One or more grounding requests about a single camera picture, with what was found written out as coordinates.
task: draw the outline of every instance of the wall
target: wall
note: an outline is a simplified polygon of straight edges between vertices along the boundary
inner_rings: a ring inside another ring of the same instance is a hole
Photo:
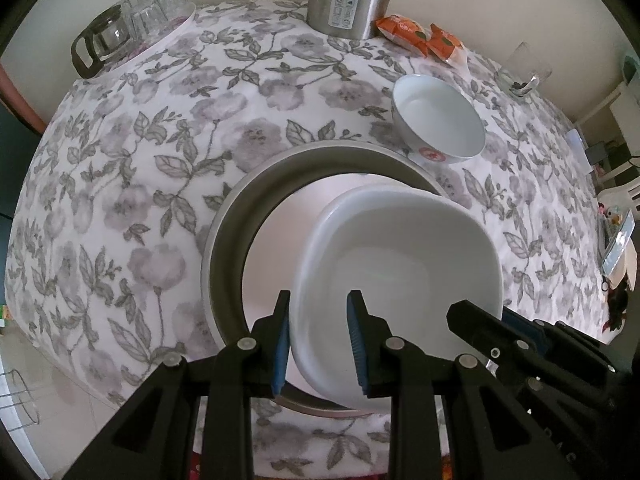
[[[22,181],[39,142],[39,135],[34,134],[0,105],[0,214],[6,218],[14,217]],[[0,241],[0,244],[6,242],[8,239]]]
[[[3,54],[14,84],[45,120],[75,79],[73,38],[115,1],[40,0]],[[392,0],[389,10],[435,22],[498,62],[528,41],[554,70],[544,93],[571,118],[620,81],[618,60],[629,48],[600,0]]]
[[[610,140],[616,140],[617,142],[625,142],[616,118],[608,106],[605,106],[584,123],[584,126],[581,126],[580,130],[582,131],[584,140],[589,146],[593,146],[600,141],[609,142]]]

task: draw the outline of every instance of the chair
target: chair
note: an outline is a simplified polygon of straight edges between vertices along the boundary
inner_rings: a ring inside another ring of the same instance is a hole
[[[605,173],[603,176],[598,177],[598,184],[603,184],[607,180],[610,180],[610,179],[618,176],[620,173],[624,173],[629,168],[637,168],[637,166],[635,164],[632,164],[630,160],[628,160],[626,162],[623,162],[618,167],[616,167],[613,170],[609,171],[609,173]]]
[[[640,220],[640,176],[622,186],[609,187],[598,193],[598,202],[604,207],[617,205],[631,209],[634,220]]]

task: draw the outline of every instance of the floral tablecloth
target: floral tablecloth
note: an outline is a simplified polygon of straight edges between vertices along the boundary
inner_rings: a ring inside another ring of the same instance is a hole
[[[25,179],[6,297],[26,333],[97,394],[121,404],[171,350],[216,352],[200,299],[211,221],[234,184],[291,146],[355,139],[403,153],[482,219],[498,247],[505,306],[600,335],[594,190],[562,135],[570,122],[468,73],[408,56],[382,38],[344,41],[306,25],[298,2],[198,9],[161,52],[120,76],[78,80]],[[395,133],[390,90],[406,73],[462,92],[484,121],[473,160],[447,166]],[[383,471],[388,416],[329,420],[254,403],[256,473],[287,478]]]

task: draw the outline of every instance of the white bowl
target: white bowl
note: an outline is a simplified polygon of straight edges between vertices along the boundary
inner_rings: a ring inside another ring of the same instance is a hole
[[[427,160],[460,162],[484,149],[486,133],[472,104],[430,75],[405,75],[394,86],[392,115],[404,142]]]
[[[249,248],[242,274],[242,306],[249,330],[257,319],[273,313],[281,290],[291,290],[300,253],[322,210],[348,190],[372,184],[406,186],[371,173],[328,176],[289,195],[267,217]],[[286,379],[310,395],[319,395],[303,379],[291,355]]]
[[[348,191],[318,216],[300,256],[289,307],[293,357],[323,397],[348,408],[389,412],[358,386],[346,298],[362,291],[371,314],[423,351],[478,355],[451,333],[449,306],[470,300],[502,315],[502,273],[484,227],[463,207],[410,187]]]

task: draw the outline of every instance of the floor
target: floor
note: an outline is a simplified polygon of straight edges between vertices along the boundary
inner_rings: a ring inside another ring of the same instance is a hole
[[[636,225],[631,239],[640,248],[640,227]],[[640,280],[636,280],[636,290],[629,293],[629,303],[626,308],[626,321],[622,332],[610,346],[626,360],[631,361],[640,341]]]
[[[12,436],[20,434],[27,437],[37,458],[30,458],[19,447],[40,476],[60,478],[112,417],[115,409],[92,396],[60,371],[33,347],[15,325],[9,326],[0,336],[0,360],[5,372],[12,368],[20,372],[40,416],[39,424],[24,428],[24,433],[21,430],[12,432]],[[11,392],[18,389],[11,377],[7,377],[4,386],[8,386]],[[27,400],[28,397],[22,394],[20,399]],[[4,400],[4,405],[8,403],[7,397],[0,400]],[[0,409],[0,418],[8,430],[16,427],[15,415],[23,424],[30,421],[23,407],[17,406],[16,409],[17,412],[13,413],[10,409]],[[33,413],[28,404],[26,409]]]

